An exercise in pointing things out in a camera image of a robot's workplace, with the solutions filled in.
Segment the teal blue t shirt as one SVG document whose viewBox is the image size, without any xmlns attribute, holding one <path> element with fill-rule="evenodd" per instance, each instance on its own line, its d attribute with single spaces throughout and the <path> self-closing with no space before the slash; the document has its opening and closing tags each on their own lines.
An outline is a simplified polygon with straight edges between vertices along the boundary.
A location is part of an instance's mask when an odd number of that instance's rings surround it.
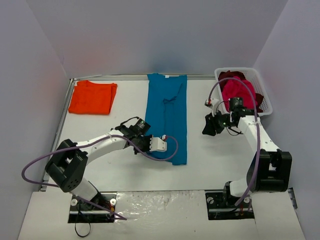
<svg viewBox="0 0 320 240">
<path fill-rule="evenodd" d="M 168 136 L 165 152 L 151 152 L 157 159 L 166 159 L 172 165 L 187 164 L 187 76 L 148 74 L 148 96 L 145 121 L 150 125 L 148 135 Z"/>
</svg>

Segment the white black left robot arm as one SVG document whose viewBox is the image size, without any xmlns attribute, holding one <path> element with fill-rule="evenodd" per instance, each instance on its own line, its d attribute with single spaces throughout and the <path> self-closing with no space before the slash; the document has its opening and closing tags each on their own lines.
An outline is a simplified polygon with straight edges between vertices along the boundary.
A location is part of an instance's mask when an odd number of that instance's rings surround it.
<svg viewBox="0 0 320 240">
<path fill-rule="evenodd" d="M 107 134 L 87 141 L 73 142 L 66 139 L 46 164 L 45 171 L 64 193 L 82 198 L 85 206 L 95 209 L 101 203 L 101 193 L 85 179 L 87 165 L 108 153 L 132 145 L 137 147 L 134 150 L 136 153 L 148 152 L 152 136 L 146 133 L 150 127 L 138 118 L 134 125 L 127 127 L 121 123 Z"/>
</svg>

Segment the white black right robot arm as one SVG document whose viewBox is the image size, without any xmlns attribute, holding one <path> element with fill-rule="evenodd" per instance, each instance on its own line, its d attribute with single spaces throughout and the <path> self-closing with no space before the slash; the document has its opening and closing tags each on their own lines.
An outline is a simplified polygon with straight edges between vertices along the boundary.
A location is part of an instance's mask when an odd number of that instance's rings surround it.
<svg viewBox="0 0 320 240">
<path fill-rule="evenodd" d="M 238 128 L 254 153 L 252 162 L 244 178 L 225 183 L 222 202 L 229 207 L 239 205 L 251 194 L 285 192 L 288 189 L 292 155 L 281 150 L 265 131 L 254 109 L 244 106 L 241 97 L 229 100 L 230 113 L 222 113 L 218 108 L 221 102 L 211 98 L 205 106 L 211 112 L 205 116 L 203 135 L 216 136 L 223 130 Z"/>
</svg>

